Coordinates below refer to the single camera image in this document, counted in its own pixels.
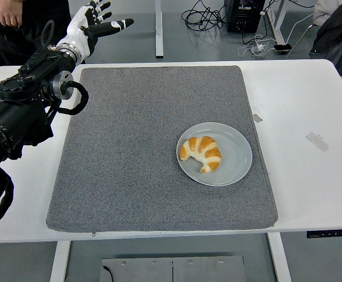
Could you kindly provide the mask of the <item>person's right hand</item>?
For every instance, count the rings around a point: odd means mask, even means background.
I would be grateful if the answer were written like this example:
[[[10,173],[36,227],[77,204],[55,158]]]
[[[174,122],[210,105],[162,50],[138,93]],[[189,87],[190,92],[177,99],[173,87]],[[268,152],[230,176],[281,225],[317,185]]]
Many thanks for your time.
[[[0,0],[0,23],[3,26],[22,25],[23,3],[20,0]]]

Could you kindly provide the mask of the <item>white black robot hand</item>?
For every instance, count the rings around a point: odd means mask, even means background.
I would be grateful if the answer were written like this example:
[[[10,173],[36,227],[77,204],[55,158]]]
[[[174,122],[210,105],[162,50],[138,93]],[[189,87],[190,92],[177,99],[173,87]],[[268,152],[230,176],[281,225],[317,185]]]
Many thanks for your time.
[[[81,63],[91,56],[99,38],[116,34],[134,23],[131,18],[108,20],[112,16],[109,7],[110,1],[89,1],[82,6],[68,25],[66,36],[56,44],[56,50]]]

